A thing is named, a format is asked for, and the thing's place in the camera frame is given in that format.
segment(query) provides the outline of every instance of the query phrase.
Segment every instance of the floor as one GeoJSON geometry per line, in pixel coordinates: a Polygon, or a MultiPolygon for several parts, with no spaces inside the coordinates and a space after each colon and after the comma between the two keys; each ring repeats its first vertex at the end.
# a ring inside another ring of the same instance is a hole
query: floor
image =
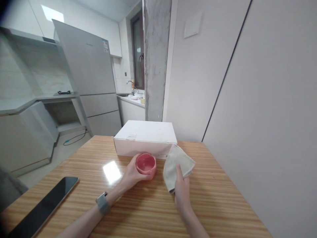
{"type": "MultiPolygon", "coordinates": [[[[51,172],[54,168],[56,168],[60,163],[62,163],[65,159],[67,159],[71,154],[73,154],[76,150],[78,150],[83,144],[85,144],[88,140],[90,140],[91,136],[89,133],[86,133],[85,137],[81,140],[75,142],[74,144],[64,146],[63,143],[71,139],[77,135],[80,135],[84,133],[85,130],[77,131],[74,133],[66,134],[63,136],[60,136],[57,142],[56,147],[53,150],[53,157],[50,164],[45,165],[43,167],[40,167],[38,169],[35,169],[27,174],[24,174],[18,179],[23,182],[28,188],[33,187],[35,184],[37,184],[42,178],[44,178],[49,172],[51,172]]],[[[74,139],[72,139],[68,143],[72,143],[78,139],[80,139],[82,136],[78,136],[74,139]]]]}

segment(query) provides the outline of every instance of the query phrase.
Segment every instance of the tiled wall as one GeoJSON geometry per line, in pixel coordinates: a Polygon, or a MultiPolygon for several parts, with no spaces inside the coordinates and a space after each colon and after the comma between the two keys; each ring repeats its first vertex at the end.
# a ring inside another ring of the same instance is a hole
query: tiled wall
{"type": "Polygon", "coordinates": [[[8,40],[0,35],[0,99],[28,98],[34,93],[28,84],[31,75],[18,61],[8,40]]]}
{"type": "Polygon", "coordinates": [[[18,55],[25,61],[44,94],[73,91],[55,44],[19,38],[18,55]]]}
{"type": "Polygon", "coordinates": [[[113,57],[113,70],[117,93],[130,93],[132,91],[129,80],[134,80],[133,58],[132,58],[132,37],[130,20],[124,18],[119,23],[120,42],[122,58],[113,57]]]}

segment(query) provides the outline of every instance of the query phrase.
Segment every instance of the light switch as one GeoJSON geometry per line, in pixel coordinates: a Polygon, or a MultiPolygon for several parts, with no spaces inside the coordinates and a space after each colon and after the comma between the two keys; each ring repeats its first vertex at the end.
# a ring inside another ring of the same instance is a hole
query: light switch
{"type": "Polygon", "coordinates": [[[184,39],[199,32],[202,12],[198,12],[185,22],[184,39]]]}

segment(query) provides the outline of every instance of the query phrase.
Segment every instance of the hand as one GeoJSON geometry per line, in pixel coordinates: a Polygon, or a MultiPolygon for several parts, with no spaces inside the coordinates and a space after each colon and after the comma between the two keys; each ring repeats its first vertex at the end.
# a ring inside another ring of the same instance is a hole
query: hand
{"type": "Polygon", "coordinates": [[[183,179],[181,166],[176,166],[175,205],[181,216],[192,209],[189,198],[189,177],[183,179]]]}
{"type": "Polygon", "coordinates": [[[136,169],[136,159],[139,157],[139,155],[141,154],[137,154],[132,158],[131,162],[126,167],[123,178],[119,183],[125,188],[126,191],[132,188],[138,181],[151,179],[151,175],[140,174],[136,169]]]}

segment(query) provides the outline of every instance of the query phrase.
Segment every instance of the beige rag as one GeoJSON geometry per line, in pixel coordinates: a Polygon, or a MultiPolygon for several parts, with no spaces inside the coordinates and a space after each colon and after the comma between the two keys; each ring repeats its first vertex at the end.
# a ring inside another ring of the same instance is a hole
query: beige rag
{"type": "Polygon", "coordinates": [[[175,181],[176,181],[176,165],[181,165],[183,178],[189,176],[196,162],[189,157],[178,145],[172,145],[168,156],[166,158],[163,178],[169,193],[175,192],[175,181]]]}

